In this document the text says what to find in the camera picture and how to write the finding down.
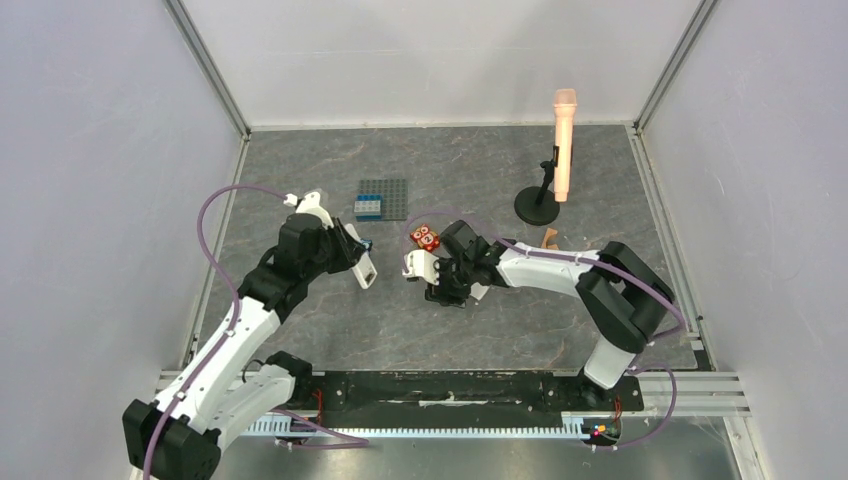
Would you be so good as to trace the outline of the white battery cover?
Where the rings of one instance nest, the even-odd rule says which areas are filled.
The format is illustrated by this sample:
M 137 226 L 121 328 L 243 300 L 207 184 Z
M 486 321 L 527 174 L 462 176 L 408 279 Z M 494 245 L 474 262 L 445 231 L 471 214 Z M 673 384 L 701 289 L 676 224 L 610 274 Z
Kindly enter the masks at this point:
M 475 301 L 480 301 L 486 295 L 489 290 L 489 286 L 481 285 L 480 283 L 474 283 L 470 286 L 469 295 Z

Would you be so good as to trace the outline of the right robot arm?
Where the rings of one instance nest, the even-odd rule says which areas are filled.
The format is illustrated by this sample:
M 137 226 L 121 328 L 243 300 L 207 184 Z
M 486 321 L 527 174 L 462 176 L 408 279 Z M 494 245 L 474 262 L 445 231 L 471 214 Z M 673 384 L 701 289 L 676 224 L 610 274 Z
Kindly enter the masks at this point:
M 682 316 L 671 288 L 621 242 L 582 252 L 506 239 L 488 242 L 462 220 L 439 240 L 444 257 L 426 248 L 404 257 L 404 277 L 424 280 L 428 301 L 462 307 L 491 287 L 532 288 L 581 300 L 600 333 L 577 382 L 580 400 L 591 408 L 602 408 L 617 396 L 621 377 L 662 336 L 664 317 Z

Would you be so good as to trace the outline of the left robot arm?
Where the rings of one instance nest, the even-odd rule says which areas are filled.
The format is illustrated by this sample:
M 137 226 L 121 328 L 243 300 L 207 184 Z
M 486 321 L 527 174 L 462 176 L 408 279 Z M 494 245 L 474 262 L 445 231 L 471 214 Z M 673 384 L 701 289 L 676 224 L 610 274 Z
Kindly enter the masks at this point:
M 232 442 L 278 405 L 313 398 L 311 365 L 270 356 L 239 387 L 231 385 L 256 350 L 306 298 L 323 274 L 353 272 L 369 288 L 377 272 L 352 224 L 295 213 L 237 290 L 221 324 L 188 366 L 153 400 L 134 400 L 122 423 L 132 466 L 157 479 L 208 479 Z

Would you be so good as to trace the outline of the white remote control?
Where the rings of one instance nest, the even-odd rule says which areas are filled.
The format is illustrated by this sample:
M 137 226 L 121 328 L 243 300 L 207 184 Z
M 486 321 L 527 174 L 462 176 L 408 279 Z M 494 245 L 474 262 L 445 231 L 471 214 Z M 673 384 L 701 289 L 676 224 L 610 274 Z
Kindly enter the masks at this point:
M 358 234 L 355 226 L 352 223 L 348 223 L 344 225 L 344 228 L 347 233 L 364 248 L 361 243 L 363 238 Z M 365 248 L 362 255 L 352 267 L 352 272 L 363 290 L 369 289 L 374 284 L 378 273 L 370 257 L 370 252 L 368 252 Z

